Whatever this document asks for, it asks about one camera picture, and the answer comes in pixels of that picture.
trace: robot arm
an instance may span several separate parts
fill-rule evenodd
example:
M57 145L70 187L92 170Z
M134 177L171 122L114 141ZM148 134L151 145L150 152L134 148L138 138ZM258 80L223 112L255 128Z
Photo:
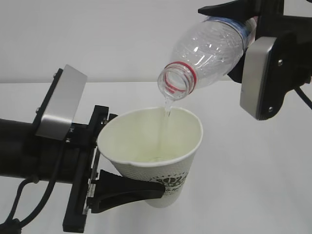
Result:
M274 117L287 92L302 94L311 82L312 18L283 15L284 0L235 0L198 12L240 22L258 17L255 42L228 74L242 84L240 106L254 118Z

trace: bottle label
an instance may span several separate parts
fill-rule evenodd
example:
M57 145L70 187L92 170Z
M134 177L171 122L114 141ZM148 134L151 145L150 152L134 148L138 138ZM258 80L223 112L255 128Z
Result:
M252 32L254 32L256 28L256 22L254 19L250 19L245 23L238 22L233 19L223 18L223 17L207 17L205 21L217 21L221 23L225 23L232 28L234 28L242 37L244 50L247 49L250 44L252 37L254 36Z

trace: cup rim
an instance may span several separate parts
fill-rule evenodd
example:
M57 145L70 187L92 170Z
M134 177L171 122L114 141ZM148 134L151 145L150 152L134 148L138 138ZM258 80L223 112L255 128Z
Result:
M109 121L106 126L108 126L109 124L112 124L112 122L114 122L114 121L117 121L119 118L122 118L122 117L124 117L126 115L129 115L131 113L134 113L134 112L145 111L145 110L153 110L153 109L161 109L161 108L164 108L164 107L161 107L161 106L158 106L158 107L148 107L148 108L136 109L136 110L128 111L128 112L126 112L124 114L121 114L121 115L115 117L111 121ZM125 161L125 160L112 159L111 157L107 156L104 153L103 150L101 150L101 148L100 148L100 146L98 144L98 139L99 139L100 135L102 134L103 130L105 129L105 127L100 131L100 133L99 133L99 135L97 137L97 148L98 148L98 150L110 162L123 164L123 165L131 165L131 166L136 166L136 167L160 167L160 166L171 165L171 164L175 164L175 163L178 163L180 161L183 161L187 157L191 156L194 152L196 152L198 150L200 144L202 143L203 135L204 135L203 125L202 125L202 122L200 121L200 119L193 112L191 112L191 111L189 111L189 110L187 110L185 108L182 108L182 107L172 106L172 109L177 109L177 110L182 110L184 112L187 112L188 114L192 115L199 123L200 139L198 141L198 144L191 151L189 151L187 154L184 154L184 155L182 155L180 157L176 157L176 158L173 158L173 159L170 159L170 160L160 161L160 162L131 162L131 161Z

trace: bottle neck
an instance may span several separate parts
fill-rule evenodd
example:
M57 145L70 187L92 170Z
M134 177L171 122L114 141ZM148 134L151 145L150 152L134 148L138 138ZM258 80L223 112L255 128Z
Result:
M185 98L195 86L195 71L184 62L170 63L158 77L158 87L161 93L166 98L175 101Z

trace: white background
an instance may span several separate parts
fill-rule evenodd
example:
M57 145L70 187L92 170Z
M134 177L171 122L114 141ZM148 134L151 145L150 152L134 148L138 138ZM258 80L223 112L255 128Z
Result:
M50 82L70 64L91 81L154 81L172 46L228 0L1 0L0 82ZM285 14L312 4L285 0Z
M220 0L0 1L0 82L49 82L70 64L90 81L153 81L197 9ZM286 14L309 16L312 4L286 0ZM0 84L0 118L32 122L49 83ZM305 87L312 97L312 88ZM166 209L144 201L90 214L86 234L311 234L312 113L293 93L273 119L258 122L239 107L240 85L219 82L177 106L194 112L204 139L179 200ZM112 113L163 104L154 82L88 83L75 122L94 105ZM100 168L116 172L102 158ZM0 177L0 222L19 179ZM46 183L29 185L16 217L36 206ZM25 234L60 234L70 185L58 184Z

